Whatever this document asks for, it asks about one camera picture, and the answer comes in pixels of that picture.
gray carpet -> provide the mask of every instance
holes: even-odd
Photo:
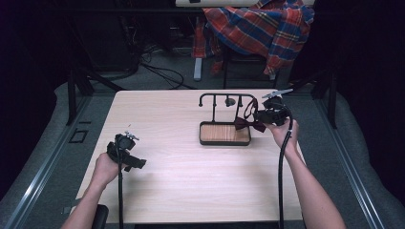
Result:
[[[210,75],[209,68],[212,60],[204,60],[202,66],[202,81],[193,80],[194,62],[186,51],[154,52],[150,65],[173,69],[184,76],[184,83],[198,89],[220,89],[223,79],[220,75]],[[237,67],[231,69],[231,75],[240,73]],[[280,87],[286,84],[286,75],[283,73]],[[139,67],[137,73],[130,77],[115,80],[119,86],[128,90],[165,90],[175,86],[169,85],[164,79]],[[75,124],[66,127],[68,120],[67,87],[62,85],[55,92],[58,103],[50,121],[32,156],[27,162],[19,178],[14,182],[9,192],[0,203],[0,227],[5,228],[9,219],[13,217],[17,205],[29,188],[42,163],[51,154],[57,144],[60,145],[60,157],[54,162],[52,174],[47,178],[45,187],[34,200],[32,208],[27,210],[26,218],[22,219],[23,228],[58,228],[68,215],[61,214],[63,207],[69,206],[75,199],[81,180],[87,168],[93,149],[96,146],[98,135],[102,129],[106,115],[114,98],[114,92],[104,85],[93,81],[96,92],[92,97],[82,97],[83,110],[79,112]],[[244,86],[256,88],[263,86],[261,82],[243,83]],[[285,103],[290,107],[294,118],[300,123],[299,141],[310,170],[319,179],[330,194],[348,228],[371,228],[364,211],[359,204],[352,184],[339,160],[339,149],[333,136],[330,134],[328,123],[324,120],[324,111],[320,109],[323,101],[312,100],[308,94],[309,89],[285,96]],[[361,177],[365,188],[373,200],[376,212],[384,223],[385,228],[404,228],[405,209],[381,185],[378,176],[368,161],[368,152],[361,131],[345,99],[338,96],[336,122],[339,134],[350,157]],[[74,130],[86,131],[87,135],[82,143],[69,143]],[[117,228],[116,224],[107,225],[107,228]],[[286,228],[304,228],[302,221],[288,221]]]

dark background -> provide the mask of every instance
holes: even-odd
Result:
[[[173,7],[173,2],[154,1],[150,6],[150,1],[132,1],[132,7]],[[103,3],[107,8],[117,7],[107,0]],[[405,34],[400,4],[317,0],[309,41],[295,61],[291,79],[324,69],[336,73],[338,92],[348,100],[363,131],[372,166],[385,187],[404,204]],[[137,67],[134,52],[142,52],[139,47],[128,47],[117,18],[98,18],[92,22],[95,25],[87,27],[83,17],[67,24],[63,17],[50,20],[42,11],[44,6],[54,6],[54,2],[8,1],[0,9],[1,198],[41,137],[55,106],[53,90],[66,82],[73,63],[98,71],[128,71]],[[161,39],[168,33],[168,24],[156,20],[139,19],[139,23],[144,32],[170,50],[168,39]],[[75,32],[71,25],[76,25]],[[97,43],[110,48],[111,55],[102,55]]]

hand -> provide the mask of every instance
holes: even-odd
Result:
[[[113,162],[107,153],[99,155],[96,161],[96,167],[93,171],[91,185],[96,185],[103,190],[118,175],[118,164]]]
[[[274,140],[276,141],[277,145],[280,148],[282,147],[284,139],[286,138],[289,122],[290,122],[290,120],[287,119],[282,126],[275,126],[272,124],[265,123],[265,126],[267,126],[273,133]],[[288,140],[288,143],[286,146],[286,156],[291,156],[298,152],[298,150],[297,150],[298,131],[299,131],[298,122],[295,119],[293,119],[291,137]]]

black cable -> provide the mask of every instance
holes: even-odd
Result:
[[[280,106],[284,109],[286,109],[288,113],[288,118],[289,118],[289,125],[288,125],[288,131],[286,133],[286,137],[284,138],[283,144],[280,148],[280,156],[279,156],[279,167],[278,167],[278,192],[279,192],[279,228],[284,229],[284,209],[283,209],[283,159],[284,159],[284,153],[287,147],[287,143],[289,141],[289,138],[291,137],[292,133],[292,113],[289,110],[289,108],[284,105],[284,104],[278,104],[278,103],[272,103],[272,105],[277,105]]]
[[[182,76],[181,73],[178,73],[178,72],[176,72],[174,70],[170,70],[170,69],[154,67],[154,66],[151,66],[151,65],[148,65],[148,64],[145,64],[145,63],[140,63],[140,65],[142,67],[144,67],[145,69],[151,71],[152,73],[155,73],[155,74],[161,76],[164,80],[171,81],[171,82],[174,82],[174,83],[178,84],[176,87],[172,87],[170,90],[175,90],[175,89],[177,89],[179,87],[185,87],[185,88],[188,88],[188,89],[191,89],[191,90],[197,90],[197,88],[194,88],[192,86],[188,86],[188,85],[184,84],[184,77]],[[169,72],[175,73],[181,78],[181,81],[178,81],[175,78],[173,78],[173,77],[171,77],[171,76],[169,76],[169,75],[167,75],[165,73],[162,73],[161,71],[169,71]]]
[[[119,201],[119,229],[124,228],[123,201],[122,201],[122,154],[116,141],[116,151],[118,156],[118,201]]]

forearm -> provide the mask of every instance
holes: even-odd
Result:
[[[98,201],[104,188],[90,185],[62,228],[92,228]]]
[[[286,156],[308,228],[346,228],[330,197],[297,152]]]

